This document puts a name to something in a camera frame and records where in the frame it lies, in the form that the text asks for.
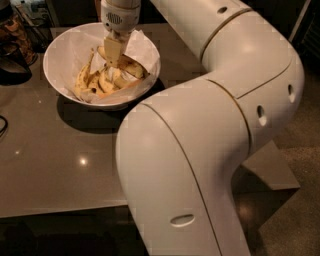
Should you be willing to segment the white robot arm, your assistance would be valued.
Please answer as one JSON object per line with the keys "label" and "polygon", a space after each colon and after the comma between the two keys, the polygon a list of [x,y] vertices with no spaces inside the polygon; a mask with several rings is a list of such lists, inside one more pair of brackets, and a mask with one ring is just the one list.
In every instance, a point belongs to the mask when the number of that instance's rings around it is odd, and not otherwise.
{"label": "white robot arm", "polygon": [[242,0],[151,0],[203,76],[139,103],[116,140],[120,182],[149,256],[251,256],[235,170],[295,113],[304,70]]}

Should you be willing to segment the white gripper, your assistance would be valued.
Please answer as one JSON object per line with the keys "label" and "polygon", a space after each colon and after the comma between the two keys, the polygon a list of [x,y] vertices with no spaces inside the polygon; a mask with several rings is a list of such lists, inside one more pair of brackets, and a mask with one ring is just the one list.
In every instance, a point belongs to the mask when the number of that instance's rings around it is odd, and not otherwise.
{"label": "white gripper", "polygon": [[141,0],[101,0],[101,21],[113,38],[104,38],[105,59],[108,66],[117,67],[126,45],[139,22]]}

